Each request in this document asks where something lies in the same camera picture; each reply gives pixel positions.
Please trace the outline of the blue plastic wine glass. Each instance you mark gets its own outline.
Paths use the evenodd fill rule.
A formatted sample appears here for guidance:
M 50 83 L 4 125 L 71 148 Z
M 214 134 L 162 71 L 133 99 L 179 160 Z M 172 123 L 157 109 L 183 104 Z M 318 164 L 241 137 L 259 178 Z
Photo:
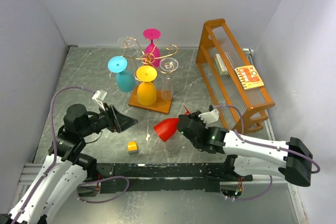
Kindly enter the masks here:
M 108 62 L 110 72 L 116 74 L 116 83 L 121 92 L 133 91 L 136 81 L 132 72 L 127 69 L 128 62 L 123 56 L 115 56 Z

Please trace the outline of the yellow plastic wine glass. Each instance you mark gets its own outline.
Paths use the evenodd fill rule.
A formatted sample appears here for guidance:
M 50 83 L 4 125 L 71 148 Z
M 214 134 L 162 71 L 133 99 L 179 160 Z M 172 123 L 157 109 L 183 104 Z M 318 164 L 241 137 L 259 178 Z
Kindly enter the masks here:
M 152 66 L 144 65 L 136 71 L 136 77 L 140 80 L 137 89 L 137 101 L 141 105 L 149 106 L 156 101 L 156 87 L 153 81 L 158 73 Z

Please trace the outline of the magenta plastic wine glass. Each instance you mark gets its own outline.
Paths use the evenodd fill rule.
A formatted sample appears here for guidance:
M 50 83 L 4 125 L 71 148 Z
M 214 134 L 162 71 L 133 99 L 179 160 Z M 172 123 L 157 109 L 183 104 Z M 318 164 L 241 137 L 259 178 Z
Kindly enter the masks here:
M 143 36 L 146 40 L 150 41 L 150 44 L 146 47 L 144 52 L 151 59 L 151 64 L 157 68 L 160 66 L 161 53 L 154 41 L 158 42 L 158 39 L 161 37 L 161 32 L 156 28 L 148 28 L 143 32 Z

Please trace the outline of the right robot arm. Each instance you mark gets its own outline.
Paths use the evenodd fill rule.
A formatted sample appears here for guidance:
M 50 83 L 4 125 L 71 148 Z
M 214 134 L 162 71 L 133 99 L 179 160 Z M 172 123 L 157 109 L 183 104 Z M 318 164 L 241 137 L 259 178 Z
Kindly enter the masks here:
M 226 155 L 223 176 L 230 181 L 249 175 L 284 178 L 301 187 L 311 185 L 313 154 L 302 140 L 268 141 L 240 135 L 232 130 L 207 127 L 196 111 L 181 114 L 177 130 L 202 152 Z

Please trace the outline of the red plastic wine glass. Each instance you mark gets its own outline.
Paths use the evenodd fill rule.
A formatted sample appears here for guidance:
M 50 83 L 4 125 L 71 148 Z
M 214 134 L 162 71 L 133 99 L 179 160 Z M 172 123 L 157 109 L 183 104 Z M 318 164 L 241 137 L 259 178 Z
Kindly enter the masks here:
M 179 120 L 178 114 L 170 116 L 155 125 L 153 127 L 154 132 L 160 140 L 166 142 L 176 133 Z

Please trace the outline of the clear wine glass front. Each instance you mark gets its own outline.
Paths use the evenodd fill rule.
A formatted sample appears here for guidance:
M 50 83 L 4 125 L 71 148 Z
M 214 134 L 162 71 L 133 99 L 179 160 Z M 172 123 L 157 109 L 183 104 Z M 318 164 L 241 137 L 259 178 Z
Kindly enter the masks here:
M 131 48 L 134 46 L 134 44 L 137 42 L 137 40 L 133 37 L 129 37 L 129 36 L 126 36 L 126 37 L 121 37 L 119 40 L 118 40 L 118 45 L 121 47 L 121 48 Z

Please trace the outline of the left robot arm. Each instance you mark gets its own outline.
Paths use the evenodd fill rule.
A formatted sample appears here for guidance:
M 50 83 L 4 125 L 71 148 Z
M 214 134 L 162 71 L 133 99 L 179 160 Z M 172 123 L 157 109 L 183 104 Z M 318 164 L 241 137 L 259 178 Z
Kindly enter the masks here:
M 106 103 L 99 111 L 87 111 L 82 104 L 67 109 L 38 175 L 15 207 L 1 215 L 1 223 L 52 223 L 78 186 L 97 183 L 97 160 L 81 152 L 85 137 L 104 129 L 121 133 L 138 123 Z

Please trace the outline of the clear wine glass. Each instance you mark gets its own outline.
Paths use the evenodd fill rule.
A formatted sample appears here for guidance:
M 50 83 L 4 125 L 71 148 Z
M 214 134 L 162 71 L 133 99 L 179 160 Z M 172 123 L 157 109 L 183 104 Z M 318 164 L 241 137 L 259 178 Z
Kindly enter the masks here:
M 126 36 L 126 37 L 121 37 L 119 40 L 118 40 L 118 45 L 121 47 L 121 48 L 131 48 L 134 46 L 134 44 L 137 42 L 137 40 L 133 37 L 129 37 L 129 36 Z
M 161 88 L 161 97 L 164 100 L 173 98 L 173 83 L 172 73 L 179 67 L 179 63 L 175 58 L 165 57 L 160 61 L 160 68 L 164 75 L 164 80 Z

